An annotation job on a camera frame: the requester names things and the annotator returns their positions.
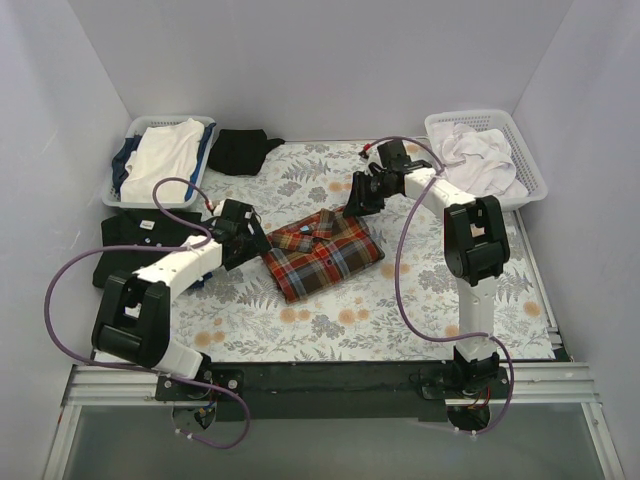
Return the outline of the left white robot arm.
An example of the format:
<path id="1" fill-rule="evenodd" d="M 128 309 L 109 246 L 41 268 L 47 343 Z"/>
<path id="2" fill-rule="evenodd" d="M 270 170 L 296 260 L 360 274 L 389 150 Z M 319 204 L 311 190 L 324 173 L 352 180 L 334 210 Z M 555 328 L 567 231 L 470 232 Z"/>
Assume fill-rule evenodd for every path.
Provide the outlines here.
<path id="1" fill-rule="evenodd" d="M 171 337 L 172 303 L 215 270 L 232 270 L 271 248 L 254 207 L 243 202 L 222 201 L 203 228 L 151 265 L 110 275 L 92 331 L 96 350 L 178 377 L 193 400 L 211 392 L 213 377 L 204 354 Z"/>

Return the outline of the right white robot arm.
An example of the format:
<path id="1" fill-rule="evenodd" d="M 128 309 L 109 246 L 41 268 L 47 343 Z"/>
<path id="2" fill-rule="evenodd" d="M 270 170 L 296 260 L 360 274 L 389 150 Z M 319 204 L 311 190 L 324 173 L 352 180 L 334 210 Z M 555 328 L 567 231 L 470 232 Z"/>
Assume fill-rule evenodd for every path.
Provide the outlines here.
<path id="1" fill-rule="evenodd" d="M 458 291 L 459 332 L 450 338 L 454 358 L 439 384 L 464 397 L 475 397 L 499 376 L 499 362 L 507 351 L 494 335 L 495 297 L 498 278 L 510 258 L 510 247 L 499 200 L 476 198 L 444 179 L 437 155 L 412 160 L 406 150 L 408 138 L 388 136 L 363 147 L 368 158 L 377 149 L 378 161 L 367 171 L 354 173 L 347 217 L 379 213 L 395 195 L 413 200 L 443 223 L 445 263 Z"/>

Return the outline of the red plaid long sleeve shirt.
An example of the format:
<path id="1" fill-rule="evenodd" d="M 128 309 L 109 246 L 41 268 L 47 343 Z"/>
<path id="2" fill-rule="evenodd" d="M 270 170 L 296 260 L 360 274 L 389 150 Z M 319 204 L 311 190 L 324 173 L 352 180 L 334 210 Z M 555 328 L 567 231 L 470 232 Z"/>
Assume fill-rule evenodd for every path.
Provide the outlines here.
<path id="1" fill-rule="evenodd" d="M 335 286 L 384 259 L 366 223 L 321 209 L 267 235 L 262 260 L 287 303 Z"/>

